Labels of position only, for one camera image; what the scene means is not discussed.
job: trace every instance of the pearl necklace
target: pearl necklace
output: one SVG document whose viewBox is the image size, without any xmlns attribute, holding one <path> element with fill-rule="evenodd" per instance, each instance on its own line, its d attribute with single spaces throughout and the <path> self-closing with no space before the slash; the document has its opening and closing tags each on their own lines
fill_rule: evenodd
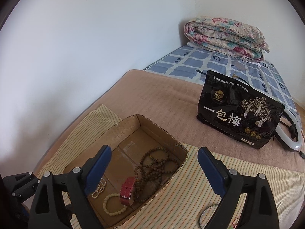
<svg viewBox="0 0 305 229">
<path fill-rule="evenodd" d="M 113 213 L 110 213 L 107 208 L 106 208 L 106 205 L 107 205 L 107 201 L 111 198 L 111 197 L 114 197 L 114 196 L 120 196 L 120 194 L 109 194 L 106 196 L 106 198 L 104 199 L 104 203 L 103 203 L 103 209 L 105 211 L 106 214 L 108 214 L 109 216 L 114 216 L 114 215 L 118 215 L 118 214 L 121 214 L 121 213 L 124 213 L 126 210 L 127 210 L 127 206 L 124 205 L 124 207 L 119 210 L 119 211 L 116 211 L 116 212 L 113 212 Z"/>
<path fill-rule="evenodd" d="M 93 199 L 97 199 L 99 197 L 100 193 L 104 191 L 106 184 L 107 184 L 106 180 L 104 178 L 102 178 L 100 180 L 96 190 L 92 193 Z"/>
</svg>

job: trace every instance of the yellow striped fabric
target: yellow striped fabric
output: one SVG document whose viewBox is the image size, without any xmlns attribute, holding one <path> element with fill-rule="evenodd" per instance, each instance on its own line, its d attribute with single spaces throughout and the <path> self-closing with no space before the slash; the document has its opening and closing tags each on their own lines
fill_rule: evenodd
<svg viewBox="0 0 305 229">
<path fill-rule="evenodd" d="M 121 119 L 106 106 L 101 105 L 90 112 L 71 132 L 53 157 L 39 171 L 41 178 L 46 171 L 62 174 L 64 168 L 82 151 L 99 138 L 106 130 L 120 122 Z"/>
<path fill-rule="evenodd" d="M 104 105 L 91 112 L 73 130 L 58 152 L 44 166 L 46 170 L 60 174 L 75 157 L 86 149 L 104 131 L 121 119 Z M 220 196 L 215 195 L 208 183 L 198 161 L 198 148 L 184 144 L 189 156 L 184 166 L 175 174 L 170 183 L 147 203 L 141 211 L 119 226 L 123 228 L 200 228 L 200 214 L 210 205 L 218 204 Z M 264 173 L 271 186 L 276 202 L 280 228 L 289 228 L 297 217 L 305 193 L 305 174 L 262 164 L 250 163 L 234 157 L 212 153 L 227 168 L 234 168 L 240 174 L 256 176 Z M 70 203 L 67 194 L 63 193 L 65 204 Z M 245 201 L 242 194 L 232 220 L 238 221 Z M 79 229 L 77 218 L 72 216 L 73 228 Z"/>
</svg>

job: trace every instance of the red string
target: red string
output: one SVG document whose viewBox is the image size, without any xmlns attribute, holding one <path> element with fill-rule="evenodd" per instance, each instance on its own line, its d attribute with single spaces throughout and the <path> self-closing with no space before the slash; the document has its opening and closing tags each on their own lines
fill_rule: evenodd
<svg viewBox="0 0 305 229">
<path fill-rule="evenodd" d="M 235 227 L 237 226 L 237 223 L 234 224 L 233 222 L 236 221 L 236 220 L 238 220 L 238 219 L 239 219 L 239 217 L 238 217 L 237 219 L 235 219 L 235 220 L 232 221 L 233 228 L 235 228 Z"/>
</svg>

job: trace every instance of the white wall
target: white wall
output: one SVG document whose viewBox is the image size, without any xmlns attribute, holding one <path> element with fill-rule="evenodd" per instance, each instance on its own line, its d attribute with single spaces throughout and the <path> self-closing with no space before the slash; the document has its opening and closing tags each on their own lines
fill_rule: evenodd
<svg viewBox="0 0 305 229">
<path fill-rule="evenodd" d="M 305 106 L 305 26 L 288 0 L 195 0 L 197 15 L 227 17 L 258 27 L 272 62 L 296 100 Z"/>
<path fill-rule="evenodd" d="M 124 73 L 184 44 L 195 15 L 194 0 L 21 0 L 0 31 L 1 175 L 33 170 Z"/>
</svg>

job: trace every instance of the screw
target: screw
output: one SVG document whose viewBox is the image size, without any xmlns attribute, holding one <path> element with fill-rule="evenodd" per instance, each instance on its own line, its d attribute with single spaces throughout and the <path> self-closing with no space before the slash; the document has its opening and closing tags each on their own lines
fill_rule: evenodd
<svg viewBox="0 0 305 229">
<path fill-rule="evenodd" d="M 72 170 L 73 173 L 79 173 L 80 172 L 80 167 L 75 167 L 73 170 Z"/>
<path fill-rule="evenodd" d="M 49 175 L 51 175 L 51 172 L 49 172 L 49 171 L 46 171 L 46 172 L 43 174 L 44 177 L 48 177 Z"/>
<path fill-rule="evenodd" d="M 237 170 L 236 169 L 229 169 L 229 173 L 231 175 L 236 175 L 237 174 Z"/>
<path fill-rule="evenodd" d="M 265 179 L 265 178 L 266 178 L 266 176 L 265 176 L 263 173 L 259 173 L 259 174 L 258 174 L 258 177 L 259 177 L 260 179 Z"/>
</svg>

